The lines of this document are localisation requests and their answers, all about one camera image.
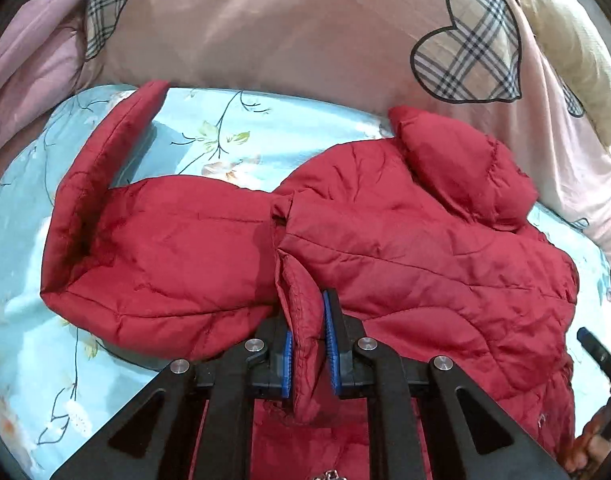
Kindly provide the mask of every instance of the cream pillow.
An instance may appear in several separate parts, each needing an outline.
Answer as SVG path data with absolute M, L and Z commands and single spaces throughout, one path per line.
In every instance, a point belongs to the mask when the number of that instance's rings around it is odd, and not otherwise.
M 611 144 L 611 57 L 577 0 L 518 0 L 543 53 Z

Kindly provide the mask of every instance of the metal screw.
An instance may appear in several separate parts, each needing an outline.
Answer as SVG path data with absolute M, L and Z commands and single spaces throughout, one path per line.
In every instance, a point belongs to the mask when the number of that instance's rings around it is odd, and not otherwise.
M 372 339 L 371 337 L 362 337 L 359 339 L 357 344 L 362 350 L 374 350 L 377 346 L 379 346 L 378 341 L 376 339 Z
M 248 339 L 245 342 L 245 349 L 248 352 L 260 352 L 265 348 L 265 343 L 261 339 Z
M 185 359 L 177 359 L 170 363 L 170 370 L 173 374 L 184 374 L 189 370 L 189 362 Z
M 439 370 L 443 370 L 444 372 L 451 370 L 454 365 L 454 361 L 444 355 L 439 355 L 438 357 L 434 358 L 434 366 Z

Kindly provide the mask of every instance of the light blue bedsheet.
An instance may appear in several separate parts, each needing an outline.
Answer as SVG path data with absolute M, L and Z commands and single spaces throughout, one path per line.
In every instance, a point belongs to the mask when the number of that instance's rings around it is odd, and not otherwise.
M 0 181 L 0 433 L 35 479 L 48 479 L 154 376 L 108 354 L 38 293 L 56 187 L 94 127 L 133 90 L 98 87 L 61 104 Z M 186 173 L 270 191 L 334 144 L 383 136 L 391 136 L 387 121 L 336 105 L 172 89 L 115 184 Z M 569 334 L 581 428 L 605 403 L 607 383 L 574 334 L 587 326 L 602 335 L 609 268 L 594 244 L 545 208 L 537 206 L 530 221 L 574 258 L 581 275 Z

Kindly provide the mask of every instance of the red puffer jacket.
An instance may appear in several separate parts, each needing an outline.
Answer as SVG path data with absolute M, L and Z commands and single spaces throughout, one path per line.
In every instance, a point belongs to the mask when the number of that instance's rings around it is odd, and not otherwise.
M 455 359 L 549 452 L 571 439 L 577 271 L 527 223 L 537 192 L 503 145 L 400 107 L 396 139 L 330 148 L 273 193 L 197 176 L 108 189 L 167 88 L 116 106 L 64 177 L 44 254 L 51 309 L 124 348 L 197 359 L 283 308 L 294 411 L 257 407 L 257 479 L 367 479 L 363 404 L 338 402 L 326 375 L 329 287 L 400 354 Z

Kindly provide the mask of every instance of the jacket sleeve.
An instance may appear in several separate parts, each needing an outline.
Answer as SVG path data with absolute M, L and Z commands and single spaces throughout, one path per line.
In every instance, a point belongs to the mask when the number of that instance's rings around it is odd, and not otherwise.
M 392 108 L 389 116 L 410 170 L 448 211 L 500 231 L 527 223 L 538 193 L 505 145 L 415 108 Z
M 96 127 L 59 184 L 41 270 L 41 291 L 65 286 L 89 250 L 108 187 L 165 101 L 169 84 L 152 81 L 120 102 Z

